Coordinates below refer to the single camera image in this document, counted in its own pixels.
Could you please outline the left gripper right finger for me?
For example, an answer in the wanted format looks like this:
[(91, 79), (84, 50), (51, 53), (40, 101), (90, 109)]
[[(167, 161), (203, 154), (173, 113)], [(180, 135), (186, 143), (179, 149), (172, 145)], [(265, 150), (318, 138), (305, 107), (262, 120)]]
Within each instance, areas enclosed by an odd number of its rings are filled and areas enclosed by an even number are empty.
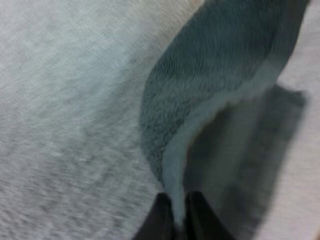
[(185, 229), (188, 240), (234, 240), (210, 207), (205, 196), (193, 191), (186, 196)]

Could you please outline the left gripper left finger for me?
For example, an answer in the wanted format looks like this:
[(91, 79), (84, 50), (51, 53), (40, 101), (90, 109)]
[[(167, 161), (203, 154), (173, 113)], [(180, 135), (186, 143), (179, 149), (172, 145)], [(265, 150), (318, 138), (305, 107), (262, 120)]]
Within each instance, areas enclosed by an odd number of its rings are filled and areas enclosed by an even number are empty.
[(164, 193), (158, 193), (143, 224), (133, 240), (173, 240), (174, 227), (171, 200)]

